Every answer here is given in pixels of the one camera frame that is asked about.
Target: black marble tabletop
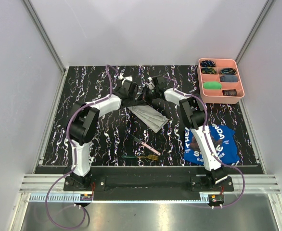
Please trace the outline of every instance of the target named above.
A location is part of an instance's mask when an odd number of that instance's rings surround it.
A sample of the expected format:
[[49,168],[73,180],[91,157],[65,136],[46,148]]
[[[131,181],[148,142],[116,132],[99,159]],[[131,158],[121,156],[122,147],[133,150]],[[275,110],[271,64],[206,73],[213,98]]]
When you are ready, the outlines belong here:
[[[199,93],[196,65],[184,66],[118,66],[123,76],[132,76],[141,93],[145,80],[150,76],[169,73],[177,80],[178,89],[185,93]],[[115,71],[110,69],[113,87],[121,84]],[[89,102],[106,96],[110,91],[104,66],[71,66],[65,80],[63,92],[55,116],[43,165],[71,165],[72,153],[65,139],[68,113],[75,101]],[[194,166],[185,161],[184,124],[180,109],[163,100],[154,100],[153,108],[169,121],[154,133],[129,109],[111,112],[99,119],[97,132],[90,143],[89,161],[93,166]],[[256,165],[256,159],[244,123],[239,104],[207,104],[209,124],[226,125],[235,131],[234,140],[238,147],[240,162],[237,165]],[[161,152],[159,161],[148,159],[123,159],[121,156],[152,154],[129,138],[130,132],[140,140]]]

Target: green handle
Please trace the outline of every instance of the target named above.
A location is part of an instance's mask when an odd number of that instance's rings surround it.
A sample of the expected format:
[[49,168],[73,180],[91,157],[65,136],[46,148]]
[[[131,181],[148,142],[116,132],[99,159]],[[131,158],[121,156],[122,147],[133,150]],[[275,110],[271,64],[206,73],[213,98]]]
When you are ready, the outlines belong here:
[[122,158],[138,158],[135,155],[123,155]]

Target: knife blade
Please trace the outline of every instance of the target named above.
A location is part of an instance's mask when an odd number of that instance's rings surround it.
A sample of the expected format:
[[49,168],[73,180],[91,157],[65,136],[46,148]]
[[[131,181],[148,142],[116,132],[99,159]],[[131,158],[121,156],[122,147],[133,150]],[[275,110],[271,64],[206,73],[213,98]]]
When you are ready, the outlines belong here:
[[131,135],[130,133],[126,132],[135,142],[142,144],[145,148],[147,148],[148,150],[152,151],[153,153],[155,153],[156,155],[161,155],[161,153],[159,151],[157,151],[156,149],[152,148],[151,146],[149,146],[148,144],[146,144],[145,142],[139,140],[137,137]]

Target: folded blue shirt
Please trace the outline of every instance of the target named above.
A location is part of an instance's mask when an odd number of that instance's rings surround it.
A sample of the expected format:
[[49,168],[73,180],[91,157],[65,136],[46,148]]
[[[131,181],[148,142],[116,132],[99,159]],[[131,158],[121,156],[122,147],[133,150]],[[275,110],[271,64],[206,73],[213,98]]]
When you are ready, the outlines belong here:
[[[237,147],[233,138],[235,131],[227,126],[209,126],[210,134],[217,155],[225,164],[233,164],[239,161]],[[190,129],[185,132],[185,154],[184,159],[195,164],[204,165],[202,154],[196,139]]]

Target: purple cable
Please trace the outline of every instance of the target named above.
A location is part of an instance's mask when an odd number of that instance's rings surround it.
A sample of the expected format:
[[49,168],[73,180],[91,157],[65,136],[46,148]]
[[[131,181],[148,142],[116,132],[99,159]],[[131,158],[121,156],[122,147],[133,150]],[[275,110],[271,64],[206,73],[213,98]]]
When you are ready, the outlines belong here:
[[70,120],[69,120],[69,122],[68,122],[67,129],[66,129],[66,138],[67,138],[67,140],[70,142],[70,144],[72,145],[72,147],[73,147],[73,149],[74,149],[75,165],[72,166],[72,169],[71,169],[68,173],[66,173],[66,174],[64,174],[63,176],[61,176],[59,179],[57,179],[57,180],[52,184],[52,186],[49,188],[49,190],[48,190],[48,192],[47,192],[47,195],[46,195],[45,207],[46,207],[47,216],[48,216],[49,220],[52,222],[52,224],[54,224],[55,226],[57,226],[57,227],[59,227],[59,228],[61,228],[61,229],[65,229],[65,230],[75,230],[75,229],[78,229],[78,228],[83,224],[83,222],[84,222],[84,220],[85,220],[85,217],[86,217],[86,212],[87,212],[87,211],[86,211],[86,209],[85,209],[84,207],[81,207],[81,208],[83,209],[84,216],[83,216],[82,221],[81,221],[77,226],[70,228],[70,227],[65,227],[65,226],[59,225],[58,223],[56,223],[56,222],[52,219],[52,217],[51,217],[51,215],[50,215],[50,213],[49,213],[49,209],[48,209],[48,197],[49,197],[49,194],[50,194],[51,190],[53,189],[53,187],[54,187],[61,179],[67,177],[67,176],[70,175],[72,172],[74,172],[74,170],[76,169],[76,166],[77,166],[77,149],[76,149],[76,145],[75,145],[75,144],[72,142],[72,140],[70,139],[70,136],[69,136],[69,129],[70,129],[70,126],[71,126],[72,122],[73,122],[74,119],[76,118],[77,114],[78,114],[79,112],[81,112],[83,109],[85,109],[86,107],[92,106],[92,105],[94,105],[94,104],[96,104],[96,103],[101,103],[101,102],[103,102],[103,101],[109,99],[109,98],[112,96],[112,79],[111,79],[111,75],[110,75],[110,73],[109,73],[109,67],[113,68],[113,69],[117,72],[117,74],[118,74],[118,71],[117,71],[114,67],[112,67],[112,66],[110,66],[110,65],[106,65],[106,72],[107,72],[107,75],[108,75],[108,78],[109,78],[109,83],[110,83],[110,93],[109,93],[109,95],[106,96],[106,97],[103,97],[103,98],[101,98],[101,99],[99,99],[99,100],[90,102],[90,103],[88,103],[88,104],[86,104],[86,105],[80,107],[80,108],[73,114],[73,116],[70,118]]
[[[205,120],[204,120],[204,123],[203,123],[203,131],[205,131],[205,126],[206,126],[206,124],[207,124],[208,115],[207,115],[206,106],[205,106],[205,104],[203,103],[203,101],[202,101],[199,97],[197,97],[197,96],[195,96],[195,95],[185,94],[185,93],[183,93],[183,92],[177,90],[177,89],[176,89],[176,86],[177,86],[178,84],[177,84],[177,81],[176,81],[176,80],[171,79],[171,78],[169,78],[169,77],[165,77],[165,76],[164,76],[164,78],[170,79],[170,80],[172,80],[172,81],[174,82],[173,90],[174,90],[176,93],[178,93],[178,94],[180,94],[180,95],[182,95],[182,96],[193,97],[193,98],[195,98],[197,101],[199,101],[199,102],[203,105],[203,107],[204,107],[204,112],[205,112]],[[209,141],[208,141],[207,136],[204,135],[204,137],[205,137],[205,140],[206,140],[206,143],[207,143],[207,146],[208,146],[210,152],[213,153],[213,151],[212,151],[212,149],[211,149],[211,147],[210,147],[210,145],[209,145]],[[244,178],[243,172],[242,172],[238,167],[231,166],[231,165],[226,165],[226,164],[224,164],[218,157],[216,157],[216,156],[213,156],[213,157],[214,157],[221,165],[223,165],[224,167],[233,168],[233,169],[237,170],[237,171],[241,174],[241,176],[242,176],[242,179],[243,179],[243,189],[242,189],[241,194],[239,195],[239,197],[238,197],[235,201],[233,201],[232,203],[230,203],[230,204],[228,204],[228,205],[223,206],[223,207],[230,207],[230,206],[236,204],[236,203],[241,199],[241,197],[242,197],[243,194],[244,194],[244,191],[245,191],[245,178]],[[197,208],[210,208],[210,207],[202,207],[202,206],[197,206],[197,205],[193,205],[193,207],[197,207]]]

